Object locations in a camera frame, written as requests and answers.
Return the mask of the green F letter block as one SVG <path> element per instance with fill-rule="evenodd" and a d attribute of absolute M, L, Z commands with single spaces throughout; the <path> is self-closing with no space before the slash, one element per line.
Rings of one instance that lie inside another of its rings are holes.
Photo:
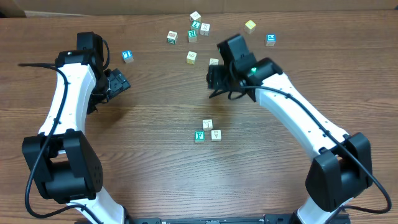
<path fill-rule="evenodd" d="M 195 143 L 205 142 L 205 132 L 195 131 Z"/>

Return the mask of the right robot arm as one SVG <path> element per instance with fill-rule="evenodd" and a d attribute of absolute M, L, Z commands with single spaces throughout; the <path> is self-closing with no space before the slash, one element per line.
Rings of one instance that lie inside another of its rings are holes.
<path fill-rule="evenodd" d="M 211 65 L 206 80 L 214 92 L 238 92 L 268 109 L 304 148 L 311 166 L 305 180 L 307 201 L 290 223 L 348 223 L 339 213 L 373 184 L 371 145 L 362 134 L 348 134 L 311 105 L 270 58 L 257 60 L 237 34 L 217 48 L 222 65 Z"/>

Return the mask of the plain wooden picture block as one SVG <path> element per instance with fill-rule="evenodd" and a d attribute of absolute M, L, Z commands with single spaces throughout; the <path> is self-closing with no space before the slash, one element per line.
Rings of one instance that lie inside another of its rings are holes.
<path fill-rule="evenodd" d="M 204 119 L 202 126 L 204 131 L 211 131 L 213 129 L 213 121 L 211 119 Z"/>

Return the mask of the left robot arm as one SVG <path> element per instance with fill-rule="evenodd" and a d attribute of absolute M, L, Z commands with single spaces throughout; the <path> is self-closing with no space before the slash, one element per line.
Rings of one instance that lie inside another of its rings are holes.
<path fill-rule="evenodd" d="M 133 222 L 105 189 L 100 159 L 85 136 L 87 115 L 130 87 L 108 65 L 108 44 L 94 32 L 78 33 L 76 50 L 60 52 L 54 63 L 31 64 L 57 75 L 46 120 L 22 143 L 30 170 L 24 203 L 31 216 L 49 218 L 74 208 L 88 223 Z"/>

